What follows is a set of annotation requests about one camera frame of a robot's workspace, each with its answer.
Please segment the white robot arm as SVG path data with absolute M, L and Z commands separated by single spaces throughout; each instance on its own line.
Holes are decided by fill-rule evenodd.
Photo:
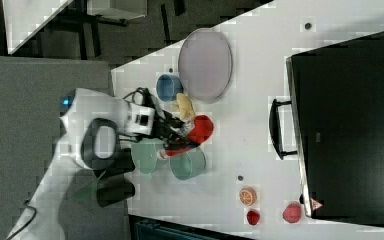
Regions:
M 64 133 L 43 178 L 6 240 L 65 240 L 58 211 L 75 175 L 83 170 L 105 170 L 119 158 L 120 138 L 163 142 L 163 154 L 173 156 L 198 147 L 206 140 L 199 125 L 186 123 L 163 110 L 146 88 L 116 98 L 77 88 L 64 96 L 60 121 Z

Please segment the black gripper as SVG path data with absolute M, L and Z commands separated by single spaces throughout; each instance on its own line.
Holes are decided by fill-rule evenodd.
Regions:
M 199 143 L 186 136 L 182 136 L 176 132 L 170 133 L 169 128 L 179 129 L 184 126 L 184 122 L 170 112 L 164 111 L 155 96 L 150 96 L 149 99 L 150 106 L 154 110 L 152 117 L 152 137 L 161 140 L 164 148 L 169 150 L 196 148 L 199 146 Z

